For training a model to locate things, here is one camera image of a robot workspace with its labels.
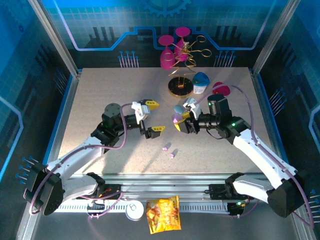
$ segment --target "black round base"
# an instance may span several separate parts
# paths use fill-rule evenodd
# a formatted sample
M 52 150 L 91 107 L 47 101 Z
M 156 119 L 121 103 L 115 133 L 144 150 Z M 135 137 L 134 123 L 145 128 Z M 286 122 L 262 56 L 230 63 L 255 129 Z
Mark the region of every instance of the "black round base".
M 168 84 L 168 89 L 173 96 L 185 98 L 192 93 L 194 85 L 191 80 L 181 76 L 172 78 Z

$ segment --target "small pink object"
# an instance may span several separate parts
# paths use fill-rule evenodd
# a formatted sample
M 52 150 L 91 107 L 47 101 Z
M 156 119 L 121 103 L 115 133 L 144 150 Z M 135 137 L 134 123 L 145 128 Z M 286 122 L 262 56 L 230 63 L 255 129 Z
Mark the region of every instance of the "small pink object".
M 182 53 L 182 48 L 184 47 L 184 43 L 185 43 L 184 37 L 190 34 L 190 29 L 185 26 L 181 26 L 175 30 L 175 34 L 181 37 L 181 39 L 176 44 L 177 46 L 174 48 L 174 56 L 178 61 L 185 62 L 188 59 L 188 54 Z
M 175 34 L 177 34 L 179 37 L 183 38 L 183 37 L 186 37 L 190 34 L 190 29 L 187 28 L 186 26 L 181 26 L 175 30 Z
M 216 87 L 216 86 L 219 86 L 221 84 L 224 84 L 223 82 L 221 81 L 218 81 L 217 83 L 215 83 L 213 85 L 213 88 Z M 213 90 L 212 93 L 213 94 L 222 94 L 224 97 L 228 96 L 230 94 L 230 88 L 228 86 L 221 86 L 221 87 L 218 87 L 217 89 Z
M 174 43 L 174 38 L 170 35 L 163 35 L 158 40 L 159 44 L 165 46 L 160 56 L 160 65 L 165 70 L 170 70 L 172 65 L 176 63 L 174 53 L 168 48 Z
M 181 120 L 183 120 L 184 118 L 182 117 L 182 115 L 178 112 L 175 112 L 173 115 L 172 115 L 172 121 L 174 124 L 176 124 L 177 122 L 180 122 Z

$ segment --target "tabletop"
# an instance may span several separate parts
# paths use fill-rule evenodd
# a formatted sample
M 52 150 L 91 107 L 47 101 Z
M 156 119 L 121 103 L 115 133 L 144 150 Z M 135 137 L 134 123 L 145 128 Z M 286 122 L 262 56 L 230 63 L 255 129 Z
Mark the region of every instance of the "tabletop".
M 249 96 L 254 116 L 254 130 L 267 146 L 271 146 L 265 121 L 257 95 L 246 67 L 195 67 L 210 78 L 208 91 L 216 82 L 233 84 L 243 89 Z M 138 129 L 130 130 L 125 146 L 111 150 L 89 162 L 77 174 L 115 173 L 260 173 L 256 165 L 239 149 L 227 140 L 216 140 L 203 129 L 198 134 L 185 134 L 177 131 L 172 114 L 174 106 L 183 99 L 172 96 L 168 91 L 170 72 L 162 68 L 84 68 L 75 93 L 71 112 L 62 140 L 59 157 L 83 143 L 102 121 L 106 105 L 123 105 L 143 99 L 152 99 L 160 104 L 146 119 L 146 127 L 165 126 L 160 137 L 145 139 Z M 198 100 L 202 94 L 190 97 Z M 236 89 L 231 89 L 227 97 L 234 116 L 245 119 L 250 124 L 250 113 L 245 97 Z M 200 103 L 204 113 L 208 104 Z M 133 114 L 130 107 L 124 114 Z M 163 146 L 170 144 L 168 152 Z M 171 159 L 170 153 L 176 156 Z

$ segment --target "yellow snack bag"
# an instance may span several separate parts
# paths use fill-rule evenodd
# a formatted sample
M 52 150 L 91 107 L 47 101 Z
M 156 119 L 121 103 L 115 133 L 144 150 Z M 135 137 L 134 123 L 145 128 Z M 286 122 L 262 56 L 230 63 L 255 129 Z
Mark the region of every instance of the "yellow snack bag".
M 179 196 L 148 200 L 146 202 L 146 219 L 151 234 L 181 230 Z

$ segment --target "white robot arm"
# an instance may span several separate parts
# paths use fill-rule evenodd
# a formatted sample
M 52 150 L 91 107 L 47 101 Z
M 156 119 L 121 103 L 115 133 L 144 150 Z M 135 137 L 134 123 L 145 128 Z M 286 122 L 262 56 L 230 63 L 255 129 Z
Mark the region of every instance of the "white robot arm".
M 274 212 L 281 217 L 287 217 L 303 203 L 304 199 L 296 184 L 291 179 L 294 176 L 304 188 L 308 175 L 305 171 L 298 172 L 278 157 L 254 133 L 251 126 L 241 117 L 232 116 L 227 99 L 221 94 L 207 98 L 210 113 L 201 110 L 195 115 L 195 109 L 200 109 L 192 99 L 185 107 L 188 112 L 182 114 L 183 120 L 174 125 L 178 131 L 189 134 L 198 133 L 200 129 L 216 129 L 219 135 L 246 154 L 255 165 L 265 174 L 268 181 L 254 179 L 243 173 L 235 173 L 225 181 L 225 189 L 230 198 L 246 195 L 261 200 L 270 205 Z
M 159 107 L 159 104 L 153 100 L 133 102 L 131 108 L 135 110 L 135 114 L 124 116 L 126 129 L 139 129 L 140 134 L 147 139 L 159 137 L 165 127 L 154 126 L 146 129 L 143 121 L 151 113 L 151 110 L 157 107 Z M 84 143 L 71 152 L 48 165 L 34 162 L 28 173 L 23 197 L 28 202 L 32 202 L 32 199 L 35 198 L 33 206 L 44 215 L 49 215 L 66 200 L 81 196 L 98 198 L 103 196 L 106 191 L 111 194 L 120 190 L 121 186 L 119 184 L 112 186 L 105 184 L 105 181 L 93 172 L 79 178 L 70 179 L 84 165 L 106 153 L 109 149 L 104 148 L 104 146 L 114 147 L 119 141 L 121 132 L 125 129 L 120 109 L 121 107 L 116 103 L 106 106 L 102 114 L 102 122 Z M 48 178 L 47 181 L 41 187 L 39 194 L 35 196 L 35 192 L 45 177 Z

